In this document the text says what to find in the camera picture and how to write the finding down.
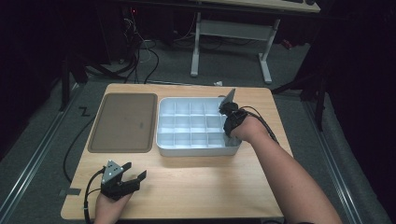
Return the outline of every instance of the floor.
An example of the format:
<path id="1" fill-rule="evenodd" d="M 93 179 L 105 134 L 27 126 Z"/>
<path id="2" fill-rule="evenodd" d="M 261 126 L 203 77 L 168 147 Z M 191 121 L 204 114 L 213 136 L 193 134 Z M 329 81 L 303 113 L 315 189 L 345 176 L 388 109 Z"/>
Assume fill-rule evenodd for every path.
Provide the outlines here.
<path id="1" fill-rule="evenodd" d="M 173 47 L 147 42 L 147 48 L 159 56 L 158 67 L 148 83 L 213 86 L 221 82 L 223 86 L 274 89 L 293 80 L 309 50 L 309 45 L 293 49 L 273 45 L 268 57 L 273 83 L 266 85 L 255 52 L 261 47 L 261 42 L 241 47 L 208 41 L 202 45 L 200 74 L 190 77 L 191 42 L 179 42 Z M 156 63 L 153 53 L 141 49 L 137 74 L 131 75 L 129 83 L 142 83 Z M 123 66 L 113 63 L 106 67 L 118 70 Z M 73 176 L 88 137 L 91 117 L 82 116 L 83 111 L 93 115 L 106 85 L 112 82 L 119 81 L 90 75 L 86 85 L 72 85 L 72 104 L 64 112 L 59 111 L 61 85 L 53 89 L 50 99 L 31 117 L 0 163 L 0 223 L 83 223 L 60 216 L 69 186 L 64 173 Z M 390 223 L 348 147 L 330 99 L 326 98 L 323 132 L 319 132 L 312 121 L 315 102 L 301 102 L 299 91 L 285 91 L 274 98 L 295 159 L 325 190 L 343 222 Z"/>

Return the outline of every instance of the compartment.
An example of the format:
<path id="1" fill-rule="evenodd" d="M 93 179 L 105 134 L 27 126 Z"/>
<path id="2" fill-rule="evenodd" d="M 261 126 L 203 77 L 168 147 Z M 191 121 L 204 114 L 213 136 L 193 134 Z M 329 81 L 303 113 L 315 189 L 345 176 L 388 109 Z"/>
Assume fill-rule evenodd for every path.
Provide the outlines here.
<path id="1" fill-rule="evenodd" d="M 189 116 L 190 115 L 190 102 L 176 102 L 175 105 L 176 116 Z"/>
<path id="2" fill-rule="evenodd" d="M 223 133 L 223 123 L 221 116 L 206 116 L 206 131 L 208 133 Z"/>
<path id="3" fill-rule="evenodd" d="M 207 133 L 192 133 L 191 134 L 192 148 L 207 148 Z"/>
<path id="4" fill-rule="evenodd" d="M 192 133 L 204 133 L 206 131 L 205 116 L 190 117 L 190 121 Z"/>
<path id="5" fill-rule="evenodd" d="M 175 148 L 191 148 L 191 134 L 175 133 Z"/>
<path id="6" fill-rule="evenodd" d="M 207 145 L 209 147 L 225 147 L 224 133 L 208 133 Z"/>
<path id="7" fill-rule="evenodd" d="M 190 117 L 175 117 L 175 133 L 190 133 Z"/>
<path id="8" fill-rule="evenodd" d="M 157 133 L 173 133 L 175 131 L 175 117 L 159 116 Z"/>
<path id="9" fill-rule="evenodd" d="M 220 102 L 210 101 L 210 102 L 205 103 L 205 114 L 206 115 L 219 115 Z"/>
<path id="10" fill-rule="evenodd" d="M 169 102 L 168 104 L 161 104 L 161 116 L 174 116 L 175 115 L 175 102 Z"/>
<path id="11" fill-rule="evenodd" d="M 200 116 L 205 114 L 205 104 L 203 102 L 193 102 L 190 104 L 192 116 Z"/>
<path id="12" fill-rule="evenodd" d="M 163 148 L 171 148 L 175 145 L 173 133 L 157 133 L 157 145 Z"/>

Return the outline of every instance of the wooden table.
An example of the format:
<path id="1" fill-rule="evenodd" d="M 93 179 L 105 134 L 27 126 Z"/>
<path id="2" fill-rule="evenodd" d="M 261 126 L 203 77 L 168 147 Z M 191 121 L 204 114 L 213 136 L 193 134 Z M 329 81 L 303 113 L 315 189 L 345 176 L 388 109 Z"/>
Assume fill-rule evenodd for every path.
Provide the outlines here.
<path id="1" fill-rule="evenodd" d="M 213 97 L 226 95 L 231 87 L 110 84 L 111 92 L 153 92 L 158 102 L 164 97 Z M 255 107 L 274 131 L 280 145 L 290 154 L 290 146 L 271 92 L 264 88 L 236 88 L 234 101 Z M 163 157 L 154 143 L 148 153 L 90 153 L 87 145 L 73 178 L 71 188 L 82 189 L 68 195 L 62 209 L 65 219 L 83 219 L 83 199 L 88 181 L 113 160 L 118 165 L 131 161 L 132 168 L 123 180 L 147 170 L 141 189 L 134 193 L 121 218 L 233 218 L 283 217 L 250 144 L 243 142 L 234 156 Z M 100 187 L 100 177 L 91 189 Z M 89 196 L 94 217 L 96 191 Z"/>

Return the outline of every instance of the white cable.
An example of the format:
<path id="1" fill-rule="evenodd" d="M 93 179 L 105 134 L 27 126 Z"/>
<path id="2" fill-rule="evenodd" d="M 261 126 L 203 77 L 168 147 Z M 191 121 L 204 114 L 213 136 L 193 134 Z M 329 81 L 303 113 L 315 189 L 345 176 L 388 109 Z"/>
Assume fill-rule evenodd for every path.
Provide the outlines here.
<path id="1" fill-rule="evenodd" d="M 148 62 L 148 61 L 151 60 L 151 52 L 149 51 L 149 47 L 148 47 L 148 45 L 146 44 L 146 40 L 145 40 L 145 39 L 139 34 L 139 32 L 137 31 L 137 28 L 136 28 L 136 21 L 134 20 L 134 14 L 131 13 L 131 15 L 132 15 L 132 20 L 134 21 L 134 22 L 133 22 L 133 25 L 134 25 L 134 33 L 137 34 L 137 35 L 142 39 L 143 43 L 144 43 L 145 46 L 146 46 L 146 50 L 147 50 L 147 52 L 148 52 L 148 55 L 149 55 L 149 57 L 148 57 L 147 60 L 145 60 L 145 61 L 140 61 L 140 62 L 141 62 L 141 63 L 146 63 L 146 62 Z"/>
<path id="2" fill-rule="evenodd" d="M 191 33 L 192 27 L 194 26 L 195 17 L 196 17 L 196 13 L 194 13 L 194 18 L 192 18 L 192 23 L 191 23 L 191 26 L 190 26 L 190 30 L 183 37 L 181 37 L 179 39 L 176 39 L 175 41 L 184 40 L 184 39 L 188 39 L 188 38 L 191 38 L 191 37 L 195 36 L 195 34 L 194 34 L 194 35 L 191 35 L 191 36 L 187 37 L 187 35 L 189 35 Z"/>

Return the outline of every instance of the desk leg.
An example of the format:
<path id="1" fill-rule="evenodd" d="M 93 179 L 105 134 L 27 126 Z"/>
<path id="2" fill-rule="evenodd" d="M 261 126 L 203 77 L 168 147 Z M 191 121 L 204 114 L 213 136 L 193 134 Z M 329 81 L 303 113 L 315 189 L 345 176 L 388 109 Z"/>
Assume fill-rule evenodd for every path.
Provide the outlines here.
<path id="1" fill-rule="evenodd" d="M 199 37 L 201 33 L 201 12 L 197 12 L 197 22 L 195 28 L 195 46 L 194 53 L 192 54 L 191 63 L 191 76 L 198 76 L 198 66 L 199 66 Z"/>
<path id="2" fill-rule="evenodd" d="M 280 19 L 277 19 L 274 23 L 274 26 L 270 33 L 270 36 L 267 40 L 267 45 L 265 46 L 264 53 L 259 54 L 260 65 L 262 66 L 262 75 L 264 76 L 264 82 L 266 84 L 272 83 L 271 74 L 270 74 L 270 71 L 268 69 L 268 64 L 267 64 L 267 57 L 270 52 L 271 46 L 274 42 L 274 38 L 275 38 L 277 27 L 279 26 L 279 23 L 280 23 Z"/>

